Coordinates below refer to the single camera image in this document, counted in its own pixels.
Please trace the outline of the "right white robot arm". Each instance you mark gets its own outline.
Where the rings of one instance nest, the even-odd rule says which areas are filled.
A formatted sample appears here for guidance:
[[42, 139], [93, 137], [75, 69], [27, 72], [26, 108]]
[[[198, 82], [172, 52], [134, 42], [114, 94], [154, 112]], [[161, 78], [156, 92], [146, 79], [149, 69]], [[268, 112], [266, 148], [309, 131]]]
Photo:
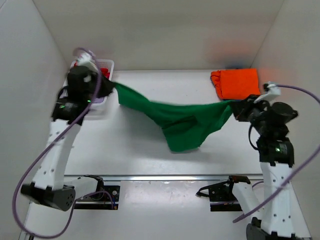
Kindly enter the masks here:
[[230, 175], [226, 181], [201, 187], [197, 197], [209, 198], [211, 206], [231, 206], [237, 203], [249, 217], [246, 227], [248, 240], [296, 240], [291, 214], [291, 184], [286, 178], [293, 171], [294, 147], [287, 137], [287, 123], [298, 117], [298, 112], [284, 102], [269, 103], [258, 95], [233, 102], [235, 119], [248, 122], [259, 138], [253, 148], [259, 153], [263, 176], [264, 200], [254, 193], [248, 177]]

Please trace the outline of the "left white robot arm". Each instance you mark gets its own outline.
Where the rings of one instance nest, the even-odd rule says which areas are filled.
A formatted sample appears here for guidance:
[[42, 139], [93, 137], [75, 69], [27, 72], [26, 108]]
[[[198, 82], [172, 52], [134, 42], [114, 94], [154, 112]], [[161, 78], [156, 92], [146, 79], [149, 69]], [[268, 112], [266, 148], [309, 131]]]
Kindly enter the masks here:
[[64, 174], [70, 152], [91, 104], [110, 95], [115, 83], [98, 69], [76, 65], [67, 73], [67, 85], [57, 95], [51, 114], [49, 150], [31, 183], [24, 183], [20, 193], [32, 202], [68, 211], [77, 198], [89, 194], [93, 199], [104, 195], [102, 178], [93, 175], [66, 182]]

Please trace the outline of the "green t shirt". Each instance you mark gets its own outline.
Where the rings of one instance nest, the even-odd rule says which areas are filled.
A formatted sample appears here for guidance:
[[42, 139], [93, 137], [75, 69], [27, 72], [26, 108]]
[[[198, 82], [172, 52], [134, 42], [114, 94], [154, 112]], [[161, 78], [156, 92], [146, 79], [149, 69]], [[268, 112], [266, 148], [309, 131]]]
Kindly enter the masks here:
[[232, 101], [210, 104], [176, 105], [151, 101], [134, 89], [117, 83], [118, 103], [141, 112], [162, 130], [172, 152], [194, 150], [219, 131], [233, 114]]

